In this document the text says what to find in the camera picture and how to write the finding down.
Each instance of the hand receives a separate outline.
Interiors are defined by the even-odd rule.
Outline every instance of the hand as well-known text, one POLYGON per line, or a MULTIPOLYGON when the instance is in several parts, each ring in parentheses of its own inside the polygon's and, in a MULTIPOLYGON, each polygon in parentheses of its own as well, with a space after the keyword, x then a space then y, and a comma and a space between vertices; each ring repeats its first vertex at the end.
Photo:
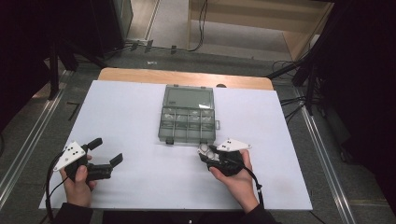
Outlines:
MULTIPOLYGON (((64 168, 61 170, 62 179, 67 178, 67 174, 64 168)), ((66 198, 68 203, 72 203, 78 206, 89 207, 91 206, 91 191, 96 186, 96 181, 90 181, 88 185, 86 184, 86 179, 88 176, 88 170, 85 165, 78 167, 76 172, 75 182, 70 178, 64 181, 64 191, 66 192, 66 198)))
MULTIPOLYGON (((249 170, 252 170, 248 151, 244 149, 240 150, 240 152, 242 154, 242 159, 244 160, 245 166, 249 170)), ((210 167, 209 170, 217 180, 221 181, 225 186, 227 186, 227 189, 239 202, 245 213, 250 212, 259 204, 256 196, 254 195, 252 178, 245 169, 242 169, 237 175, 232 176, 225 176, 216 167, 210 167)))

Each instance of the plastic box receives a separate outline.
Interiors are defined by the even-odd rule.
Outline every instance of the plastic box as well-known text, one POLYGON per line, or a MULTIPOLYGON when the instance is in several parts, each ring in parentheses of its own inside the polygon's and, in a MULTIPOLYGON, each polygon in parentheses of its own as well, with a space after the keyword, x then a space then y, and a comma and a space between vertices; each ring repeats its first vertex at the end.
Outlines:
POLYGON ((169 145, 213 144, 216 140, 213 89, 167 85, 158 136, 169 145))

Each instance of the black cable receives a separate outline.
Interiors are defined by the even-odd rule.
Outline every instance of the black cable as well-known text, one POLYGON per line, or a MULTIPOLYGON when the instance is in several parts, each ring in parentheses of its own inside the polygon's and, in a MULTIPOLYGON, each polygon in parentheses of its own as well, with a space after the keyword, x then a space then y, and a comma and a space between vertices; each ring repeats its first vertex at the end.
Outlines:
POLYGON ((259 181, 257 180, 257 177, 253 174, 253 172, 249 168, 247 168, 244 164, 241 164, 229 158, 227 158, 226 160, 236 164, 239 167, 242 167, 250 174, 250 176, 254 179, 254 182, 256 183, 256 190, 257 190, 257 194, 259 195, 260 204, 262 205, 262 207, 264 207, 264 200, 262 199, 262 185, 259 184, 259 181))
POLYGON ((58 155, 55 156, 55 158, 52 160, 50 163, 49 169, 47 171, 47 182, 46 182, 46 209, 47 209, 47 216, 49 218, 49 221, 53 220, 53 214, 52 214, 52 207, 50 205, 50 177, 52 175, 52 169, 55 165, 55 162, 59 160, 59 158, 62 157, 64 152, 60 152, 58 155))
POLYGON ((305 101, 305 96, 300 96, 300 97, 296 97, 296 98, 291 98, 291 99, 284 99, 284 100, 280 100, 280 104, 283 105, 289 105, 295 102, 300 102, 300 101, 305 101))
POLYGON ((310 214, 312 214, 312 216, 314 216, 317 220, 319 220, 321 223, 326 224, 326 222, 324 222, 322 219, 320 219, 317 215, 315 215, 312 211, 309 211, 310 214))
POLYGON ((196 51, 204 44, 204 29, 205 29, 206 12, 207 12, 207 0, 205 0, 204 4, 202 5, 201 13, 199 15, 199 31, 200 31, 200 34, 201 34, 200 41, 198 43, 198 46, 195 49, 189 49, 189 51, 196 51), (203 24, 201 26, 202 13, 204 12, 204 10, 205 10, 204 21, 203 21, 203 24))
POLYGON ((303 106, 304 106, 304 105, 299 105, 299 106, 297 107, 297 109, 295 109, 295 110, 293 111, 293 113, 291 114, 290 118, 289 118, 288 121, 286 122, 286 125, 289 124, 290 120, 294 117, 294 115, 297 114, 297 112, 298 112, 301 108, 303 108, 303 106))
MULTIPOLYGON (((273 71, 273 73, 275 72, 275 65, 276 65, 277 63, 282 63, 281 69, 284 68, 284 66, 285 66, 286 63, 292 63, 292 64, 294 65, 294 70, 295 70, 295 71, 297 71, 297 69, 299 68, 299 66, 297 66, 297 65, 296 65, 296 62, 294 62, 294 61, 275 61, 275 62, 272 64, 272 71, 273 71)), ((290 76, 290 77, 294 77, 294 74, 290 74, 289 72, 286 72, 285 75, 288 75, 288 76, 290 76)))
POLYGON ((290 117, 288 119, 288 121, 286 122, 286 124, 289 124, 290 120, 294 117, 295 114, 297 114, 297 112, 303 108, 304 105, 298 105, 296 109, 294 109, 291 113, 289 113, 287 116, 285 116, 285 119, 287 119, 288 117, 290 117))
POLYGON ((304 53, 304 54, 300 57, 300 60, 298 60, 298 61, 277 61, 277 62, 274 62, 274 63, 273 63, 273 73, 270 74, 270 75, 268 75, 268 76, 265 76, 265 77, 268 77, 268 78, 270 78, 270 79, 273 79, 273 78, 276 78, 276 77, 281 78, 280 76, 282 76, 282 75, 284 75, 284 74, 288 74, 288 72, 289 72, 290 70, 292 70, 292 69, 295 69, 295 70, 297 70, 297 68, 298 68, 298 70, 300 70, 300 69, 306 69, 306 68, 304 68, 304 67, 302 66, 302 64, 304 64, 304 62, 306 61, 306 57, 308 57, 307 54, 308 54, 310 51, 311 51, 311 49, 308 50, 306 53, 304 53), (275 63, 278 63, 278 62, 293 63, 294 67, 288 65, 287 67, 284 68, 284 67, 282 66, 281 69, 274 71, 274 65, 275 65, 275 63))
POLYGON ((61 185, 64 183, 64 181, 66 181, 66 179, 68 179, 68 178, 69 178, 69 176, 67 176, 59 185, 57 185, 57 186, 50 192, 49 197, 52 196, 53 191, 55 191, 57 188, 59 188, 59 186, 61 186, 61 185))
POLYGON ((41 221, 38 224, 43 224, 45 220, 47 220, 47 217, 49 215, 45 215, 43 218, 41 218, 41 221))
POLYGON ((4 140, 4 136, 0 133, 0 157, 3 155, 4 150, 6 149, 6 141, 4 140))
MULTIPOLYGON (((116 49, 116 50, 110 51, 110 52, 108 52, 106 54, 110 54, 110 53, 114 53, 115 54, 117 52, 124 51, 124 50, 127 50, 127 49, 131 49, 133 47, 139 47, 139 48, 145 48, 145 49, 167 49, 167 50, 172 50, 172 51, 196 51, 204 44, 204 36, 205 36, 204 35, 204 30, 205 30, 206 12, 207 12, 207 0, 205 0, 203 6, 201 8, 201 13, 200 13, 200 16, 199 16, 200 41, 198 43, 198 46, 195 49, 170 49, 170 48, 164 48, 164 47, 153 47, 153 46, 145 46, 145 45, 137 44, 137 45, 134 45, 134 46, 127 46, 127 47, 125 47, 123 49, 116 49)), ((134 42, 127 42, 126 44, 135 44, 135 43, 134 42)))

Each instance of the sleeve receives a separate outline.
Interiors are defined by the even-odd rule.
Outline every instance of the sleeve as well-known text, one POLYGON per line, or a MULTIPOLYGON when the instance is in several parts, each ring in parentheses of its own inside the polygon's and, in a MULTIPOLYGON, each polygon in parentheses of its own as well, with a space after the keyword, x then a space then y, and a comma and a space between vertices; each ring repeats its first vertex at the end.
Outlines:
POLYGON ((241 222, 242 224, 281 224, 280 222, 276 222, 273 216, 265 211, 261 205, 257 205, 253 210, 242 217, 241 222))
POLYGON ((63 203, 52 224, 89 224, 93 210, 71 203, 63 203))

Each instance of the white paper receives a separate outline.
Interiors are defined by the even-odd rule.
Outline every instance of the white paper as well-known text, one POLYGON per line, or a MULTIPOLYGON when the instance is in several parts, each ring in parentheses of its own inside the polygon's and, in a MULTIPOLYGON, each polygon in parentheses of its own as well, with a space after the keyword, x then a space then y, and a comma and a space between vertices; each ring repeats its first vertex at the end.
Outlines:
MULTIPOLYGON (((158 130, 165 85, 94 81, 65 143, 87 144, 102 137, 92 163, 105 164, 119 153, 123 162, 110 179, 99 180, 92 208, 131 210, 240 209, 225 186, 207 171, 198 146, 167 146, 158 130)), ((275 91, 214 89, 215 145, 227 138, 250 144, 253 172, 262 184, 266 209, 311 210, 312 204, 275 91)), ((54 174, 50 185, 61 182, 54 174)), ((40 208, 45 208, 45 199, 40 208)), ((57 189, 52 207, 65 202, 57 189)))

